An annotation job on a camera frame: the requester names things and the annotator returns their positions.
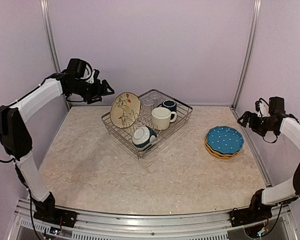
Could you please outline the beige patterned plate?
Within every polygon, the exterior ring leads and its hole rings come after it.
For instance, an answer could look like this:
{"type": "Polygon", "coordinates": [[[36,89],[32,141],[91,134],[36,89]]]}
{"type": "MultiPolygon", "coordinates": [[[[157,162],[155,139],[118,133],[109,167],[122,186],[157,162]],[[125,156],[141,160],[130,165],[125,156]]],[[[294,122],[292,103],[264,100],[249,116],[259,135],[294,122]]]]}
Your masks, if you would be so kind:
{"type": "Polygon", "coordinates": [[[139,97],[131,92],[123,92],[112,103],[110,120],[114,126],[120,129],[128,128],[137,120],[140,111],[139,97]]]}

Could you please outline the blue dotted plate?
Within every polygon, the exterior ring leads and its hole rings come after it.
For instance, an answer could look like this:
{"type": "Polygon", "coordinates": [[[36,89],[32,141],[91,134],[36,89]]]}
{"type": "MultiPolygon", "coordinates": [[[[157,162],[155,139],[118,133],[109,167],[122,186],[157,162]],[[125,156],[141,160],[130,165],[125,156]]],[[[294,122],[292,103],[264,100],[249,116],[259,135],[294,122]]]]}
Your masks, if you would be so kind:
{"type": "Polygon", "coordinates": [[[207,145],[215,152],[233,155],[239,152],[245,143],[242,134],[229,126],[216,126],[206,134],[207,145]]]}

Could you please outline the yellow dotted plate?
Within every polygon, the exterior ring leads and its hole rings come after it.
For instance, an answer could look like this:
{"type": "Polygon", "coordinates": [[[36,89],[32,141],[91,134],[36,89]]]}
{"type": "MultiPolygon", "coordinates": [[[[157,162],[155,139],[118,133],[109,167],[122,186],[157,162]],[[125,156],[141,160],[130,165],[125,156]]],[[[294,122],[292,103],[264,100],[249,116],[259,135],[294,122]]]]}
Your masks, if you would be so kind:
{"type": "Polygon", "coordinates": [[[239,152],[236,152],[234,154],[221,154],[221,153],[217,153],[215,151],[212,151],[210,148],[208,148],[207,146],[205,147],[205,149],[207,150],[207,152],[212,155],[213,157],[217,158],[217,159],[221,159],[221,160],[229,160],[232,159],[234,157],[236,157],[239,152]]]}
{"type": "Polygon", "coordinates": [[[212,152],[213,154],[218,155],[218,156],[221,156],[221,157],[232,157],[232,156],[237,155],[237,154],[240,152],[240,150],[239,150],[239,151],[237,151],[237,152],[235,152],[235,153],[220,153],[220,152],[218,152],[218,151],[213,150],[213,149],[210,147],[210,145],[208,145],[207,143],[205,143],[205,147],[206,147],[210,152],[212,152]]]}

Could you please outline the yellow dotted plate front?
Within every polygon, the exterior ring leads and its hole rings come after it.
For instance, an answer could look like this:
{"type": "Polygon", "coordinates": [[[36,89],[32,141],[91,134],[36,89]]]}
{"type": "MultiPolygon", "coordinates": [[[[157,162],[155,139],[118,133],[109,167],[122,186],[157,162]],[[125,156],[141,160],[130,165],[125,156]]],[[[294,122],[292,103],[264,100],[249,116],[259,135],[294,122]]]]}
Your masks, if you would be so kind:
{"type": "Polygon", "coordinates": [[[207,150],[207,152],[212,155],[213,157],[217,158],[217,159],[221,159],[221,160],[229,160],[232,159],[234,157],[236,157],[239,152],[236,152],[234,154],[221,154],[221,153],[217,153],[215,151],[212,151],[210,148],[208,148],[207,146],[205,147],[205,149],[207,150]]]}

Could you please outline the clear drinking glass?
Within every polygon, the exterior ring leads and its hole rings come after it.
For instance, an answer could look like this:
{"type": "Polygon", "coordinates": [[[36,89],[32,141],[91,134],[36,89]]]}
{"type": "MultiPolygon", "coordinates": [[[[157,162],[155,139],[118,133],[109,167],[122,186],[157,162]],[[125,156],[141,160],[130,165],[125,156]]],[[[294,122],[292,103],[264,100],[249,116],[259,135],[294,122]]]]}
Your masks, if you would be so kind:
{"type": "Polygon", "coordinates": [[[151,92],[149,94],[149,99],[152,100],[154,108],[157,108],[161,103],[160,95],[157,92],[151,92]]]}
{"type": "Polygon", "coordinates": [[[154,101],[151,98],[142,101],[142,111],[144,114],[150,114],[154,108],[154,101]]]}

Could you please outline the dark blue mug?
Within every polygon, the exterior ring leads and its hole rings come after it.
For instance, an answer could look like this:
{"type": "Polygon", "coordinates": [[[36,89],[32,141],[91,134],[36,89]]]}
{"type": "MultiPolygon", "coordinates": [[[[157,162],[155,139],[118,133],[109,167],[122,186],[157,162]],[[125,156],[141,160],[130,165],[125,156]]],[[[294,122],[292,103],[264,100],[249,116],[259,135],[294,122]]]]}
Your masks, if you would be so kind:
{"type": "Polygon", "coordinates": [[[177,111],[177,103],[174,100],[167,99],[161,103],[162,107],[169,109],[171,112],[177,111]]]}

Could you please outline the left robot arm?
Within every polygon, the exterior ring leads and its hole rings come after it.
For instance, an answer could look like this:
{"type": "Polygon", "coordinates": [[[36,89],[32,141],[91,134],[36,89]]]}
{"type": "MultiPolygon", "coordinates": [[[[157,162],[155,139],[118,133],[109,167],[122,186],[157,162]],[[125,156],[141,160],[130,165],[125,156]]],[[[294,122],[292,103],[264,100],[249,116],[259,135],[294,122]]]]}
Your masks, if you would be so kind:
{"type": "Polygon", "coordinates": [[[85,60],[72,58],[67,68],[45,78],[33,90],[9,105],[0,107],[0,143],[11,156],[21,183],[28,189],[36,212],[53,223],[60,218],[55,198],[44,184],[33,156],[33,141],[26,124],[41,108],[52,100],[79,95],[88,105],[102,101],[103,96],[115,91],[99,70],[93,69],[85,60]]]}

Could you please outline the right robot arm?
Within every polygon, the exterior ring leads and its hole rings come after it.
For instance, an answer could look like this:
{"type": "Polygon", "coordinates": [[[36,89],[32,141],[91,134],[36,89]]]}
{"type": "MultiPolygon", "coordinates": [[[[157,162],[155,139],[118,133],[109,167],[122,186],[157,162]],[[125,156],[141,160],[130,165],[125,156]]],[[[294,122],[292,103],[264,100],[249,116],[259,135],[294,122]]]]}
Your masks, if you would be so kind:
{"type": "Polygon", "coordinates": [[[284,98],[274,96],[269,100],[258,99],[255,112],[244,112],[237,122],[263,139],[273,133],[276,140],[283,140],[269,157],[274,158],[274,165],[279,170],[292,168],[289,170],[291,176],[272,187],[258,190],[252,196],[245,216],[250,222],[256,222],[270,214],[278,204],[288,204],[300,198],[300,120],[286,112],[284,98]]]}

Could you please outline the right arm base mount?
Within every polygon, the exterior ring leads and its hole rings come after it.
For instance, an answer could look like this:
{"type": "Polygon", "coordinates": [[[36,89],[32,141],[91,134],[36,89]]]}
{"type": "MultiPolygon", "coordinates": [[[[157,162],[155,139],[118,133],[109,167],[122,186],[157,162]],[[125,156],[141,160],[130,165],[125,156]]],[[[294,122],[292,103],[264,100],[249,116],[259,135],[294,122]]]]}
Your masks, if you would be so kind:
{"type": "Polygon", "coordinates": [[[267,220],[272,216],[271,211],[253,213],[249,210],[249,208],[234,208],[229,212],[230,222],[233,228],[267,220]]]}

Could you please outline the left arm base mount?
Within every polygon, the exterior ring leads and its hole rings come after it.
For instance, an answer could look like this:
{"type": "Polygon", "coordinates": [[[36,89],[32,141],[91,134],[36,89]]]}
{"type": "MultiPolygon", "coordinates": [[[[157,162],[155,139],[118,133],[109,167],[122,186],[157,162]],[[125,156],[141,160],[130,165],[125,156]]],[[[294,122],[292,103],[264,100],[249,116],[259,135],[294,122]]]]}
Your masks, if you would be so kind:
{"type": "Polygon", "coordinates": [[[36,210],[33,214],[36,220],[69,228],[74,228],[77,216],[78,213],[75,211],[60,208],[55,208],[53,213],[36,210]]]}

